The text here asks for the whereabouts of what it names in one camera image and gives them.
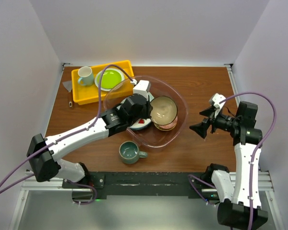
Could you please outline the brown beige glazed bowl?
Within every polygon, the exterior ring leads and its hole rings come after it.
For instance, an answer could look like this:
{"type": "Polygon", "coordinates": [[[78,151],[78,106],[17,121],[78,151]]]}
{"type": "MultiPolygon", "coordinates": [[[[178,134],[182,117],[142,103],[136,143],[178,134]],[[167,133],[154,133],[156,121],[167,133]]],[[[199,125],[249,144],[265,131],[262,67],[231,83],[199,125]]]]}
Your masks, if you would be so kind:
{"type": "Polygon", "coordinates": [[[164,126],[172,123],[178,114],[176,103],[167,96],[154,98],[150,105],[153,108],[150,113],[151,120],[157,125],[164,126]]]}

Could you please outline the red brown bottom bowl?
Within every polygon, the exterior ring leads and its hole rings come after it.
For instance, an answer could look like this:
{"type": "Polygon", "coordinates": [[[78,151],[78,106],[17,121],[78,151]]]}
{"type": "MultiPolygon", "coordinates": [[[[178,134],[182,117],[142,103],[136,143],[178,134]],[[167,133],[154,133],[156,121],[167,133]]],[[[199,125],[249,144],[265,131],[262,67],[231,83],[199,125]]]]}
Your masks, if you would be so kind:
{"type": "Polygon", "coordinates": [[[162,127],[162,128],[174,127],[174,126],[176,126],[177,121],[178,121],[178,117],[176,117],[176,118],[175,118],[170,124],[168,124],[168,125],[158,125],[158,126],[160,126],[160,127],[162,127]]]}

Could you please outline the teal ceramic mug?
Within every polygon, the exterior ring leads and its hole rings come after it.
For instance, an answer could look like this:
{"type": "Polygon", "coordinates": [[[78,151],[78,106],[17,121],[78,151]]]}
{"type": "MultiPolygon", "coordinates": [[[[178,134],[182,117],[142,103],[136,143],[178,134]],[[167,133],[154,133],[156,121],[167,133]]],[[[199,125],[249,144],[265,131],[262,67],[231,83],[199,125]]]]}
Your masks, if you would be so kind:
{"type": "Polygon", "coordinates": [[[148,153],[140,151],[138,145],[132,141],[126,141],[121,144],[119,148],[119,156],[123,163],[125,164],[134,164],[139,159],[147,158],[148,153]]]}

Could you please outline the yellow blue patterned bowl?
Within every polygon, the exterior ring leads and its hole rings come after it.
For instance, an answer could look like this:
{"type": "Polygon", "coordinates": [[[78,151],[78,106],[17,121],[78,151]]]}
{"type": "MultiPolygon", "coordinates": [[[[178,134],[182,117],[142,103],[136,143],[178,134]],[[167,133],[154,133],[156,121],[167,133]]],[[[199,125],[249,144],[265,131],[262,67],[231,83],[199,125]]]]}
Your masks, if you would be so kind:
{"type": "Polygon", "coordinates": [[[170,127],[170,128],[162,128],[162,127],[158,126],[157,124],[154,124],[154,125],[157,129],[159,129],[161,131],[170,131],[170,130],[173,130],[175,128],[175,126],[170,127]]]}

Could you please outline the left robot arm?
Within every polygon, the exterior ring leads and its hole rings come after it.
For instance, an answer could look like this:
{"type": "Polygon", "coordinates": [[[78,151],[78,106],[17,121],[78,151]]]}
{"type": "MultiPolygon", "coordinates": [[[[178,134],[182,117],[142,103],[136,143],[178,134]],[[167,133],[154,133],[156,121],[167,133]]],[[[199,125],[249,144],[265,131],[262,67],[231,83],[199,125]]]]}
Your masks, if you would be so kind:
{"type": "Polygon", "coordinates": [[[33,136],[27,157],[36,180],[45,182],[58,177],[79,188],[87,187],[90,176],[85,165],[65,161],[63,157],[90,142],[124,132],[139,119],[149,119],[152,100],[151,93],[147,97],[134,93],[81,126],[47,138],[41,134],[33,136]]]}

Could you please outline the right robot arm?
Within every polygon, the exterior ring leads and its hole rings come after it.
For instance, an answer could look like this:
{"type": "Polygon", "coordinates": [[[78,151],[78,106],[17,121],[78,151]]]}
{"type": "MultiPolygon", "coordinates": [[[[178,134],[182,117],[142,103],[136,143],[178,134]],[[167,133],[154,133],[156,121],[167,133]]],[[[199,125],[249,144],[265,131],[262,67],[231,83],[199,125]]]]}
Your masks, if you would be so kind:
{"type": "Polygon", "coordinates": [[[268,221],[268,213],[262,210],[258,190],[258,162],[263,138],[261,130],[255,128],[258,106],[240,102],[236,115],[224,115],[222,110],[210,106],[200,112],[201,123],[190,126],[200,137],[207,136],[208,128],[229,132],[233,138],[236,156],[235,181],[231,180],[228,167],[210,164],[200,180],[215,188],[219,198],[217,221],[220,225],[239,230],[257,230],[268,221]]]}

